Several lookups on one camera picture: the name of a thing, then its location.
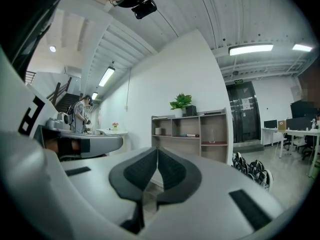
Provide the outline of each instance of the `shoes on floor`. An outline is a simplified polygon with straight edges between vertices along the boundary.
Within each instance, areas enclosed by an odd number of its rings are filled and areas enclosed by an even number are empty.
[[[270,192],[274,183],[274,177],[269,170],[263,170],[255,176],[255,182]]]
[[[239,152],[232,155],[232,162],[235,169],[247,175],[267,191],[271,190],[274,177],[269,170],[265,169],[262,162],[255,160],[254,162],[247,164],[246,160]]]
[[[254,162],[250,163],[250,173],[256,176],[258,173],[265,170],[265,167],[262,162],[255,160]]]

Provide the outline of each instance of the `camera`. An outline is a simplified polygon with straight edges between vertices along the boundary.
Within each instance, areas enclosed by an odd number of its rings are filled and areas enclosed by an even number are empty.
[[[132,8],[131,10],[134,12],[135,17],[138,20],[141,20],[145,16],[154,13],[157,10],[157,5],[155,1],[147,0]]]

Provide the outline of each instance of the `doorway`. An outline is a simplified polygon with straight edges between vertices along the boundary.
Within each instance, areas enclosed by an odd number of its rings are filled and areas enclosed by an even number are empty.
[[[252,82],[226,87],[232,113],[233,143],[261,139],[258,102]]]

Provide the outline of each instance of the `exit sign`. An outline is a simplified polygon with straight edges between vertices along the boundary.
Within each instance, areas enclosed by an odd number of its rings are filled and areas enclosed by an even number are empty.
[[[237,84],[242,84],[244,81],[242,79],[240,80],[235,80],[234,83],[237,85]]]

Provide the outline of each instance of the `fluorescent light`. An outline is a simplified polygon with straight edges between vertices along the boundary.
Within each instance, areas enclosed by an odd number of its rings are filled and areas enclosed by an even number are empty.
[[[104,73],[99,86],[105,86],[106,82],[109,80],[109,78],[112,76],[112,74],[115,72],[116,70],[113,67],[108,67],[106,72]]]
[[[50,46],[50,51],[51,51],[51,52],[55,53],[55,52],[56,52],[56,50],[57,50],[57,49],[56,49],[56,47],[55,47],[55,46],[53,46],[53,45],[52,45],[52,46]]]
[[[92,94],[92,100],[94,101],[97,96],[98,96],[98,93],[97,93],[97,92],[94,92],[94,93]]]
[[[239,45],[234,48],[229,48],[229,54],[239,55],[255,52],[269,52],[274,47],[273,44],[252,44],[252,45]]]
[[[304,51],[304,52],[310,52],[312,50],[312,47],[301,45],[301,44],[296,44],[292,50],[297,50],[297,51]]]

